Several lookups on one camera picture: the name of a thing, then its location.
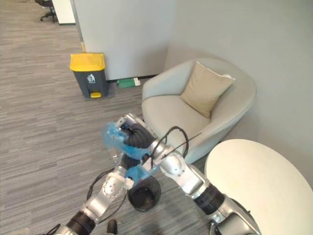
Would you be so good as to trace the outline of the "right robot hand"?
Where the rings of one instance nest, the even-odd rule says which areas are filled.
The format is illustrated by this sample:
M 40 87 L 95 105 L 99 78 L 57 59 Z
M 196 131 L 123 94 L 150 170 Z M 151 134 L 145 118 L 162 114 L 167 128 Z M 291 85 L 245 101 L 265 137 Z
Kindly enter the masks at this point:
M 132 113 L 121 117 L 115 125 L 126 135 L 123 143 L 128 146 L 148 148 L 157 138 L 145 122 Z

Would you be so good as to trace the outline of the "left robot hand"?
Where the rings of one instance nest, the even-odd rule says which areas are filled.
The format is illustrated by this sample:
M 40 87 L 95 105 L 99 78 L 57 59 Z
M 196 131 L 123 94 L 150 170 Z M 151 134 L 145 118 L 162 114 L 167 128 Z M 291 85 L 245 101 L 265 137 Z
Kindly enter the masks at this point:
M 132 167 L 138 166 L 141 164 L 141 160 L 136 160 L 129 157 L 126 153 L 121 153 L 121 159 L 119 162 L 119 166 L 124 168 L 126 171 Z

